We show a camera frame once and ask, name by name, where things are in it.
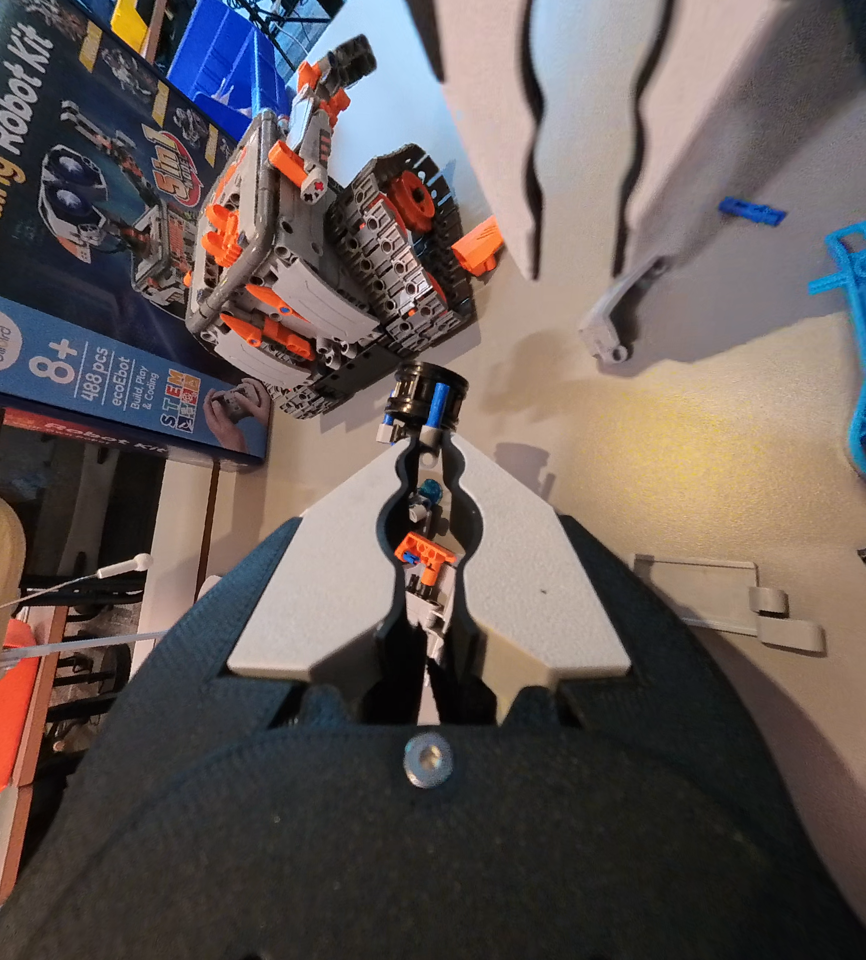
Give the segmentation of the blue robot kit box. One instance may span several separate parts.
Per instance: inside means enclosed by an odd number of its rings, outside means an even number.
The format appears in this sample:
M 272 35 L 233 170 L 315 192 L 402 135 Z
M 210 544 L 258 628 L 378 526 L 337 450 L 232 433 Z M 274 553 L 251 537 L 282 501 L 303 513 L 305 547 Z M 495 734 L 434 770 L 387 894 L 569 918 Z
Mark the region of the blue robot kit box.
M 270 401 L 186 328 L 234 147 L 79 4 L 0 1 L 0 401 L 265 461 Z

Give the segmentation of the yellow plastic bin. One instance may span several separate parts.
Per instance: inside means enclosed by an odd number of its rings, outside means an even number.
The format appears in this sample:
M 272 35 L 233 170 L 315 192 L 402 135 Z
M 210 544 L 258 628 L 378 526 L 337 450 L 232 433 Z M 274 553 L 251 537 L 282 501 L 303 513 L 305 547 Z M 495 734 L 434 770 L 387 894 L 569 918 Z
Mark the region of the yellow plastic bin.
M 135 52 L 154 59 L 162 34 L 168 1 L 117 1 L 111 30 Z

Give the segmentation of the blue plastic storage bin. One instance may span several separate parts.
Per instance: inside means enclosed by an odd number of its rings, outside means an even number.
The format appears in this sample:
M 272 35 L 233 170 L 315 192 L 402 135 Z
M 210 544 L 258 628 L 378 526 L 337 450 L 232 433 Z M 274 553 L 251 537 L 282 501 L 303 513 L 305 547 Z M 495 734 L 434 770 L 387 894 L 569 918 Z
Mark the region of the blue plastic storage bin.
M 167 78 L 235 138 L 256 114 L 291 113 L 271 41 L 221 1 L 197 3 Z

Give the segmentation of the grey curved panel piece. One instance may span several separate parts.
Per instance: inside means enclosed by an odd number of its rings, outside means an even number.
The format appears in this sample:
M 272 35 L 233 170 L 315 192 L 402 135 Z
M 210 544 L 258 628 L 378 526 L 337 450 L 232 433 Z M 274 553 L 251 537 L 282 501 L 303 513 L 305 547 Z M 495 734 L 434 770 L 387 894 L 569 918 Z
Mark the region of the grey curved panel piece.
M 799 655 L 826 655 L 822 626 L 792 618 L 787 592 L 764 586 L 751 561 L 636 553 L 630 568 L 689 627 L 746 636 Z

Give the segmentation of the black wheel hub assembly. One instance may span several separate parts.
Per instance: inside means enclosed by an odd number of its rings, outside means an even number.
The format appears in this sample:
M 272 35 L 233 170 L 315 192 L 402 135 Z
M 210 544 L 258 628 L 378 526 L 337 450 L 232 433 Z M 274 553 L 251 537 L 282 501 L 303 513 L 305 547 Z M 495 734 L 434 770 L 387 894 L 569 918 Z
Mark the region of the black wheel hub assembly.
M 469 382 L 444 366 L 410 361 L 395 371 L 395 383 L 376 440 L 392 445 L 417 439 L 421 447 L 439 453 L 444 435 L 456 430 Z

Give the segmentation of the grey orange tracked toy robot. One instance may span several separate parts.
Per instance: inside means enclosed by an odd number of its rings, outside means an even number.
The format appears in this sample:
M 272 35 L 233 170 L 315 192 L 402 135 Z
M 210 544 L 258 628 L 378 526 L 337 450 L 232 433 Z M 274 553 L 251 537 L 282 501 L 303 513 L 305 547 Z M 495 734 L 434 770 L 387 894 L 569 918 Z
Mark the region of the grey orange tracked toy robot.
M 259 112 L 199 216 L 186 327 L 298 420 L 337 408 L 476 318 L 463 224 L 420 146 L 329 174 L 348 89 L 376 69 L 359 34 L 303 63 L 286 120 Z

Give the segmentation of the light grey connector piece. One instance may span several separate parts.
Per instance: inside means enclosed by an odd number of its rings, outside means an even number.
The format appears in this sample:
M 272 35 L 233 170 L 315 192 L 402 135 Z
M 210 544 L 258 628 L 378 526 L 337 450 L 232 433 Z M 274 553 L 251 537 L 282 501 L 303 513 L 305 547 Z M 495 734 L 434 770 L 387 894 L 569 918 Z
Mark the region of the light grey connector piece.
M 627 264 L 580 319 L 577 333 L 586 352 L 605 373 L 631 359 L 639 336 L 637 311 L 644 296 L 677 263 L 651 250 Z

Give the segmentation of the orange object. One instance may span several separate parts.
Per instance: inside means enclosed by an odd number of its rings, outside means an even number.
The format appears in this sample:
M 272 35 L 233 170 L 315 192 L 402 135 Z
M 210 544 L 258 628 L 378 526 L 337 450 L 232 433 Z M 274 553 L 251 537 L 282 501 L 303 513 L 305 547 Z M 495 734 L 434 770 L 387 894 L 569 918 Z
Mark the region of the orange object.
M 26 726 L 38 656 L 22 656 L 0 676 L 0 793 L 8 786 Z

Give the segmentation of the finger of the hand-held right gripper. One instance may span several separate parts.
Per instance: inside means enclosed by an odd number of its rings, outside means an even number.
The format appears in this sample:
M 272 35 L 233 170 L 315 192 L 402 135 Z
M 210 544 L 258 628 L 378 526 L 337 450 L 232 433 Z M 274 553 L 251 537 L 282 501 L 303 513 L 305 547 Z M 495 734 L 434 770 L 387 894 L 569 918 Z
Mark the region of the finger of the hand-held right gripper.
M 535 74 L 534 2 L 436 1 L 444 98 L 512 261 L 539 278 L 544 199 L 535 146 L 544 97 Z
M 749 161 L 739 106 L 791 2 L 663 2 L 632 89 L 633 150 L 618 209 L 618 274 L 682 265 L 714 234 Z

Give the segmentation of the blue plastic pin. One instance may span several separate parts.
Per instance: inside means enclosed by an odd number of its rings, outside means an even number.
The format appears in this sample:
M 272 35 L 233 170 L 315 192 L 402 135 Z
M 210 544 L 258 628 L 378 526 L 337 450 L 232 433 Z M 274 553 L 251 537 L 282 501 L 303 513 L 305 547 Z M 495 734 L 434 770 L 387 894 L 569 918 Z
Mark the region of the blue plastic pin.
M 723 198 L 718 203 L 717 210 L 724 216 L 765 225 L 772 229 L 779 227 L 787 217 L 785 210 L 733 196 Z

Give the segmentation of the dark grey orange block assembly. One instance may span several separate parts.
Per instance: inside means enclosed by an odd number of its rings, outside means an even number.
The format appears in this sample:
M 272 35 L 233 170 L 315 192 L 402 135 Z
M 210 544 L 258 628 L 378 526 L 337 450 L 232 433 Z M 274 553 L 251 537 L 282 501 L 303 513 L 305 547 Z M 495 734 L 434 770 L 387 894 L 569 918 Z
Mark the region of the dark grey orange block assembly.
M 439 480 L 421 479 L 408 500 L 409 532 L 395 550 L 405 577 L 407 618 L 424 630 L 427 657 L 438 666 L 443 664 L 460 560 L 443 540 L 448 522 L 442 500 Z

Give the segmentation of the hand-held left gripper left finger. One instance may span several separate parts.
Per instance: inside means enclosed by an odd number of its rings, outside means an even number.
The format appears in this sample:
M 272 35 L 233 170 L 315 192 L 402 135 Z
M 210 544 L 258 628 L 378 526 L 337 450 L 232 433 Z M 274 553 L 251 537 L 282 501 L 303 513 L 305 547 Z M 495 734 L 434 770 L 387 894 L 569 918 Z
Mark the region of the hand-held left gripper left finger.
M 376 631 L 391 612 L 396 566 L 381 547 L 381 511 L 398 495 L 407 444 L 309 507 L 227 660 L 247 678 L 367 691 L 381 677 Z

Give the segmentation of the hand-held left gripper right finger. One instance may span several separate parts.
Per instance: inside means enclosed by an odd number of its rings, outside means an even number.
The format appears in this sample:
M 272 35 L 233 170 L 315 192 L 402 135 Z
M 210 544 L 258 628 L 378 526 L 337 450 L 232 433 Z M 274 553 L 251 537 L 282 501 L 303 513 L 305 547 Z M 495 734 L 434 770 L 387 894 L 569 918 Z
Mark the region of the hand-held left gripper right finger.
M 556 511 L 465 439 L 459 491 L 479 517 L 462 585 L 492 691 L 621 677 L 631 660 Z

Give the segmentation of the black box with red stripe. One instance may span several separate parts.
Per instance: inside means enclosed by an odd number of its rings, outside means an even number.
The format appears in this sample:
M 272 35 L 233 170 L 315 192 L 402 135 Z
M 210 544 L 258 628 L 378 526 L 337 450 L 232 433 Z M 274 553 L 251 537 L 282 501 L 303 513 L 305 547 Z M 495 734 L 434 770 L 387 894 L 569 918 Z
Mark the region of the black box with red stripe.
M 14 400 L 0 400 L 4 425 L 48 439 L 66 439 L 92 444 L 110 450 L 141 453 L 160 460 L 173 458 L 168 442 L 159 434 L 144 428 L 122 424 L 100 416 L 55 411 L 43 405 L 21 405 Z

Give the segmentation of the orange slotted panel piece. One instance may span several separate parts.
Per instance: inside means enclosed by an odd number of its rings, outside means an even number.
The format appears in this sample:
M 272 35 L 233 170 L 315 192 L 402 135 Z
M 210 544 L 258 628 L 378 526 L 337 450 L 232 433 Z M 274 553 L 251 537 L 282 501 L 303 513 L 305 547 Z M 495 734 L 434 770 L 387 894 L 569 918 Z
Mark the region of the orange slotted panel piece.
M 476 279 L 484 279 L 497 266 L 505 244 L 495 215 L 477 224 L 451 245 L 460 267 Z

